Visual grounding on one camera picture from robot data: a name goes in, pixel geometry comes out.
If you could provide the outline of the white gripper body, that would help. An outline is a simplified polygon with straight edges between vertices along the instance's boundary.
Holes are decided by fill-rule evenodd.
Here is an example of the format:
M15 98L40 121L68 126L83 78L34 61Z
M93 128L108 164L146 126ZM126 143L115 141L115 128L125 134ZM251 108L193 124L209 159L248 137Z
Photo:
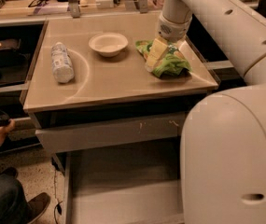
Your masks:
M189 23L174 23L166 20L162 14L159 16L157 32L160 37L169 42L184 40L189 29Z

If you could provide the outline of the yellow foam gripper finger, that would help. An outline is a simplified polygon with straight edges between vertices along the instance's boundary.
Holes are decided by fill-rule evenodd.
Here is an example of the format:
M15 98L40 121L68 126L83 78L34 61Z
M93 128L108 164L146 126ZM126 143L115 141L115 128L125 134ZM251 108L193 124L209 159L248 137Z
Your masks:
M152 43L150 52L147 56L146 69L153 70L156 67L157 63L164 57L167 52L167 41L162 37L155 38Z

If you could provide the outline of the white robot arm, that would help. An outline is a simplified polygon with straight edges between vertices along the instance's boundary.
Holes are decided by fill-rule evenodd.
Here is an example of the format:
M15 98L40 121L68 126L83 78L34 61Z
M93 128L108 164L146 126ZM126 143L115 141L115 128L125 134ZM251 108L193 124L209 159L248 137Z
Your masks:
M181 134L186 224L266 224L266 18L239 0L165 0L162 37L196 16L245 81L202 99Z

